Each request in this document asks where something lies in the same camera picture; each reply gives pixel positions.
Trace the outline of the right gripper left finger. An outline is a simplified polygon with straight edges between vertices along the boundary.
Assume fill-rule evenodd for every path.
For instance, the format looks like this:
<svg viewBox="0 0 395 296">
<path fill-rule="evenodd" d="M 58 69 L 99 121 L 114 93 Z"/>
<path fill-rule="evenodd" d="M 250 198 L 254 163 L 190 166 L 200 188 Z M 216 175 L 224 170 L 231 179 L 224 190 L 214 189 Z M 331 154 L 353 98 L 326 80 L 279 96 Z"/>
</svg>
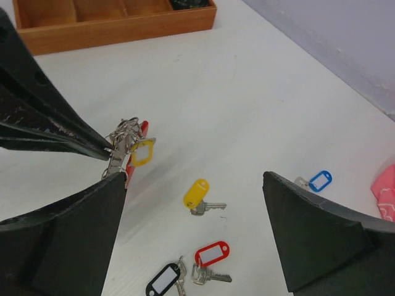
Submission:
<svg viewBox="0 0 395 296">
<path fill-rule="evenodd" d="M 125 173 L 1 221 L 1 295 L 101 295 L 127 190 Z"/>
</svg>

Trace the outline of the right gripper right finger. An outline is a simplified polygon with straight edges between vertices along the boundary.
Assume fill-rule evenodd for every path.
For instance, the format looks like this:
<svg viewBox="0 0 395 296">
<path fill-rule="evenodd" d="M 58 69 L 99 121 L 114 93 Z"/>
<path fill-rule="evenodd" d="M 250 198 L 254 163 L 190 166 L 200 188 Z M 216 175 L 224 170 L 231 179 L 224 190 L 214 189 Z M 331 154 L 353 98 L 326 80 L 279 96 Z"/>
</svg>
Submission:
<svg viewBox="0 0 395 296">
<path fill-rule="evenodd" d="M 394 223 L 330 201 L 273 171 L 263 195 L 293 295 L 394 295 Z"/>
</svg>

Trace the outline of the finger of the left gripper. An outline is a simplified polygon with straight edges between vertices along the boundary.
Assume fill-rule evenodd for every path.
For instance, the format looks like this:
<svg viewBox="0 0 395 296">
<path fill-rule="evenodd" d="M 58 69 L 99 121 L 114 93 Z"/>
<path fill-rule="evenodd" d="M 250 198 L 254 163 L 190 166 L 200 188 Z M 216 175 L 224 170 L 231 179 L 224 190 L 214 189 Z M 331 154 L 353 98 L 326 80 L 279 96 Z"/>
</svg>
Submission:
<svg viewBox="0 0 395 296">
<path fill-rule="evenodd" d="M 1 86 L 1 147 L 8 150 L 64 152 L 100 160 L 109 151 L 87 143 L 62 125 L 45 117 Z"/>
<path fill-rule="evenodd" d="M 111 147 L 78 116 L 51 83 L 4 10 L 1 11 L 1 86 L 87 143 L 95 147 Z"/>
</svg>

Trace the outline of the key with black tag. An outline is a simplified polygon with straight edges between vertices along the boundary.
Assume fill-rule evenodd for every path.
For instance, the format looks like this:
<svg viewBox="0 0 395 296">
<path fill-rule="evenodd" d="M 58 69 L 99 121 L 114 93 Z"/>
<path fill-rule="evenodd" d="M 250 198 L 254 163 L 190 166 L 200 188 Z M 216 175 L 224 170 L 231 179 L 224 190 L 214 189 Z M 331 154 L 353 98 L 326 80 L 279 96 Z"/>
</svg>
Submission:
<svg viewBox="0 0 395 296">
<path fill-rule="evenodd" d="M 183 282 L 186 276 L 186 266 L 183 256 L 177 261 L 165 265 L 146 285 L 145 294 L 165 295 L 176 283 Z"/>
</svg>

